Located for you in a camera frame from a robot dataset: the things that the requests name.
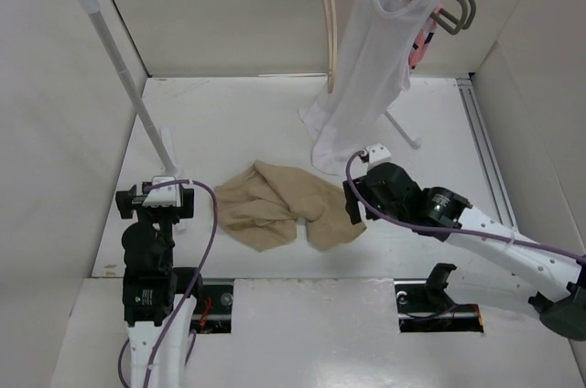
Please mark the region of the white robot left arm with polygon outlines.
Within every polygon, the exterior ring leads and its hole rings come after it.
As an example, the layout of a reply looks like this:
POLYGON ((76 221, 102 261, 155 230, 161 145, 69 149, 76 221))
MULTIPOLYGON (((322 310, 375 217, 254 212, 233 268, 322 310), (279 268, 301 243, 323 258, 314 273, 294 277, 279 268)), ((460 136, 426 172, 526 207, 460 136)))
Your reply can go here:
POLYGON ((115 194, 123 219, 122 302, 132 387, 183 387, 190 324, 203 303, 199 271, 174 265, 173 227, 194 214, 194 190, 173 177, 154 177, 115 194))

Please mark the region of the beige t shirt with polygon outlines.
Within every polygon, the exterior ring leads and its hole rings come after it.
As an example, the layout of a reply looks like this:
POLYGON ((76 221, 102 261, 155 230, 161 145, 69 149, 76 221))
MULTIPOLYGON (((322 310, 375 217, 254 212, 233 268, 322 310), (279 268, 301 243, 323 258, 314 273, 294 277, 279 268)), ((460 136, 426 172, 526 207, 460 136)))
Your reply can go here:
POLYGON ((341 188, 301 168, 257 160, 214 192, 222 230, 260 253, 296 241, 299 220, 308 243, 321 252, 366 231, 363 223, 351 223, 341 188))

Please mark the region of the beige wooden hanger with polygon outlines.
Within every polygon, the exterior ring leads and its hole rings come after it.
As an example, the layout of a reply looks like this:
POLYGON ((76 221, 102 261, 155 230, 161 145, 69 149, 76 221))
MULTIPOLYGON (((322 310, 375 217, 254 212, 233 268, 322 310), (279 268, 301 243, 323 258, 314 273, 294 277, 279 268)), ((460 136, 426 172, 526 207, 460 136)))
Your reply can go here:
POLYGON ((338 57, 337 10, 335 0, 321 0, 321 4, 324 11, 327 38, 327 93, 332 93, 335 84, 338 57))

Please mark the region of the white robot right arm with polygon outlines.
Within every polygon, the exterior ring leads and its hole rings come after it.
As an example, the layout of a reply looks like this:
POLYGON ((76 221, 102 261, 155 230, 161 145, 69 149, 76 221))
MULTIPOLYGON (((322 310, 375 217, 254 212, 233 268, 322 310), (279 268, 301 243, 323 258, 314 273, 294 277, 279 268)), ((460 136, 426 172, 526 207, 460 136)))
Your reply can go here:
POLYGON ((474 253, 508 273, 504 283, 438 263, 422 286, 431 310, 420 322, 480 304, 523 313, 568 340, 585 339, 585 259, 532 241, 492 220, 443 187, 421 188, 400 166, 383 162, 342 183, 353 224, 383 220, 474 253))

